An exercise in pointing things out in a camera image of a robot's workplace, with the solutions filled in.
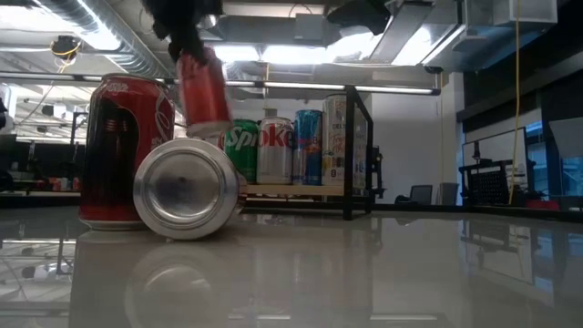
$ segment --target shelf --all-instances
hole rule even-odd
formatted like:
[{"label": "shelf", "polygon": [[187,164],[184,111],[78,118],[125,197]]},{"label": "shelf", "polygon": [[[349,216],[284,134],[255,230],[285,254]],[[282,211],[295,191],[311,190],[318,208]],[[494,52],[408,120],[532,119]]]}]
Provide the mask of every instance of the shelf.
[{"label": "shelf", "polygon": [[247,193],[264,195],[343,196],[344,189],[340,186],[248,185]]}]

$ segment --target air duct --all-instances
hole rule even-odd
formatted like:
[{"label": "air duct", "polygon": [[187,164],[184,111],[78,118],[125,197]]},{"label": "air duct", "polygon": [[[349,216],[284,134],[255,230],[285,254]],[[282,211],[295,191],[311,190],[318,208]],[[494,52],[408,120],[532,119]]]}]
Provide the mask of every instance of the air duct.
[{"label": "air duct", "polygon": [[171,77],[166,67],[106,1],[32,1],[50,15],[68,22],[74,32],[95,49],[124,53],[107,55],[107,58],[128,73],[145,77]]}]

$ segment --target white can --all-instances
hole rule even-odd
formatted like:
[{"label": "white can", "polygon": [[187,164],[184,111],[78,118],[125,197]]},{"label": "white can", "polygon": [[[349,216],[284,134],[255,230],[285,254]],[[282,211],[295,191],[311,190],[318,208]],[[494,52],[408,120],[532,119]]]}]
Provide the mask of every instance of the white can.
[{"label": "white can", "polygon": [[[328,96],[322,116],[322,185],[343,186],[346,148],[346,96]],[[354,109],[353,186],[365,187],[366,119]]]}]

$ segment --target sprite can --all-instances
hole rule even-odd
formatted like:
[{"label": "sprite can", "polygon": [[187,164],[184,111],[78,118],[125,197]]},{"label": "sprite can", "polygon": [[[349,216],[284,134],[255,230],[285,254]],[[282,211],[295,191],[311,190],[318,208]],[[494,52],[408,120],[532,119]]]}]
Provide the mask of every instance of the sprite can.
[{"label": "sprite can", "polygon": [[257,138],[259,128],[250,119],[235,119],[225,136],[225,152],[247,183],[257,180]]}]

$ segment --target red can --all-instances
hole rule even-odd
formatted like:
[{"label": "red can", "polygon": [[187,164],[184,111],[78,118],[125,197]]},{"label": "red can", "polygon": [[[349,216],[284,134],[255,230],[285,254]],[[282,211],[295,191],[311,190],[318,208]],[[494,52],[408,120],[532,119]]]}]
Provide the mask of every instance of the red can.
[{"label": "red can", "polygon": [[81,190],[81,220],[95,229],[143,223],[133,200],[134,175],[149,152],[174,135],[174,108],[156,80],[106,75],[91,97]]},{"label": "red can", "polygon": [[209,47],[205,48],[205,56],[206,65],[187,53],[183,53],[177,63],[189,137],[212,138],[232,127],[222,64]]}]

